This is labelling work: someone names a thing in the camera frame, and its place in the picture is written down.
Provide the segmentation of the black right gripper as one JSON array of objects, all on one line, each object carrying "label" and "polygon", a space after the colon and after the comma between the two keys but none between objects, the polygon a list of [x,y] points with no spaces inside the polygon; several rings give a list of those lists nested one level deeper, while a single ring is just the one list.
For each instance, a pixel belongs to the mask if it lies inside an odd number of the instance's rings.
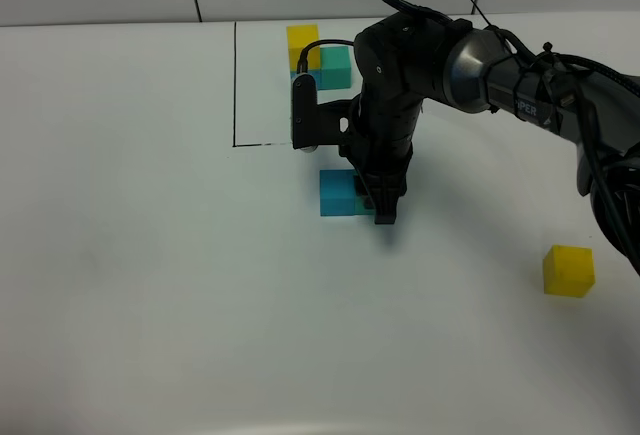
[{"label": "black right gripper", "polygon": [[358,172],[353,172],[354,193],[366,193],[373,203],[376,225],[396,221],[398,201],[406,194],[406,171],[423,100],[414,92],[391,95],[371,82],[362,84],[354,100],[354,138],[342,153]]}]

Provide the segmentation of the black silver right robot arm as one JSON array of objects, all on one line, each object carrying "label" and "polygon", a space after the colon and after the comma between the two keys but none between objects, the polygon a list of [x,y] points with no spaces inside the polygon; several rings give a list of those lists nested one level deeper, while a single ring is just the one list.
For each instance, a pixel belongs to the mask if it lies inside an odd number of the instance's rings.
[{"label": "black silver right robot arm", "polygon": [[378,224],[406,192],[412,138],[425,100],[464,113],[506,111],[574,144],[578,192],[607,240],[639,262],[639,81],[545,44],[532,52],[511,31],[477,29],[404,0],[353,43],[361,92],[341,151],[356,169]]}]

